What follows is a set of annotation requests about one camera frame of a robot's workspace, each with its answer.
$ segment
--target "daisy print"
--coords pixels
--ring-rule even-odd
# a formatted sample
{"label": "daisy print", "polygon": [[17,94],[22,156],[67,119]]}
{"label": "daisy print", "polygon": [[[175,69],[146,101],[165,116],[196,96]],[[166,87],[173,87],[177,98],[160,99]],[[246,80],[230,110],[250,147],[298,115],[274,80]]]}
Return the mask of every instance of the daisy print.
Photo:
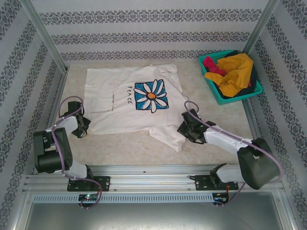
{"label": "daisy print", "polygon": [[158,109],[167,109],[168,102],[163,80],[135,83],[134,98],[137,110],[151,110],[155,113]]}

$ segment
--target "patterned wallpaper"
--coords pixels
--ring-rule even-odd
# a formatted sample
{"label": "patterned wallpaper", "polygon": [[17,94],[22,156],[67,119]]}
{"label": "patterned wallpaper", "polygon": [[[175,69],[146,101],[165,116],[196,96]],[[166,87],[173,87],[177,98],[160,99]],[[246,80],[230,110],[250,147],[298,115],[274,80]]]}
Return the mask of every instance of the patterned wallpaper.
{"label": "patterned wallpaper", "polygon": [[67,65],[242,49],[268,0],[34,0]]}
{"label": "patterned wallpaper", "polygon": [[62,74],[18,0],[0,0],[0,230],[33,168],[32,135],[46,128]]}
{"label": "patterned wallpaper", "polygon": [[299,229],[307,229],[306,15],[303,1],[281,1],[251,53],[264,93],[250,101],[261,135],[285,169]]}

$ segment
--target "metal base plate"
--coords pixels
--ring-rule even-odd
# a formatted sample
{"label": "metal base plate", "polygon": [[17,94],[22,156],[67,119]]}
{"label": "metal base plate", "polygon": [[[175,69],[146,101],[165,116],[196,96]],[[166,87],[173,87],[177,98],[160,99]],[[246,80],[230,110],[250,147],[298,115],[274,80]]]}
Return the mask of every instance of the metal base plate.
{"label": "metal base plate", "polygon": [[195,186],[197,191],[207,191],[207,190],[226,190],[226,185],[229,186],[229,190],[238,190],[239,186],[237,183],[219,183],[217,187],[210,180],[210,175],[196,175],[193,176],[195,180]]}
{"label": "metal base plate", "polygon": [[[102,192],[108,192],[110,188],[110,177],[109,176],[94,176],[94,181],[100,183]],[[98,185],[91,183],[88,186],[88,181],[68,181],[67,191],[68,192],[97,192]]]}

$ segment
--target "plastic laundry basket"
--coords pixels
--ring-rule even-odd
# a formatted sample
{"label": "plastic laundry basket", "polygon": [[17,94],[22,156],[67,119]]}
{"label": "plastic laundry basket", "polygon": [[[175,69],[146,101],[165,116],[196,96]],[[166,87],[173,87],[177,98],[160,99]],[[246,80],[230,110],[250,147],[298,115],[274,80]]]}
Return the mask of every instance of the plastic laundry basket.
{"label": "plastic laundry basket", "polygon": [[[203,66],[202,63],[207,56],[211,57],[216,64],[218,59],[224,58],[225,55],[227,55],[231,52],[233,52],[233,50],[227,50],[227,51],[222,51],[222,52],[218,52],[218,53],[207,54],[207,55],[201,56],[198,60],[201,64],[201,73],[203,74],[203,76],[205,76],[207,71],[206,71],[206,68]],[[249,97],[255,96],[255,95],[263,92],[262,86],[257,81],[256,88],[255,88],[255,91],[253,93],[246,94],[246,95],[239,96],[239,97],[224,99],[220,96],[220,94],[219,94],[218,90],[216,89],[216,86],[214,85],[213,81],[210,80],[210,79],[207,79],[207,78],[205,78],[205,79],[206,79],[206,82],[207,82],[209,88],[211,89],[211,91],[212,91],[212,93],[213,93],[213,95],[214,95],[218,104],[227,104],[227,103],[231,103],[231,102],[241,101],[241,100],[247,99]]]}

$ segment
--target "orange flower center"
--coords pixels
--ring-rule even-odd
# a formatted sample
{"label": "orange flower center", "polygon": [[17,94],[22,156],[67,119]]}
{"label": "orange flower center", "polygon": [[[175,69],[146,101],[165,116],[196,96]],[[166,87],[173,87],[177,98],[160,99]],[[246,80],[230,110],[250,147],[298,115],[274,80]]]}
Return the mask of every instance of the orange flower center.
{"label": "orange flower center", "polygon": [[150,99],[155,99],[155,98],[156,98],[155,94],[152,93],[152,92],[150,92],[147,96],[148,96],[148,98],[150,98]]}

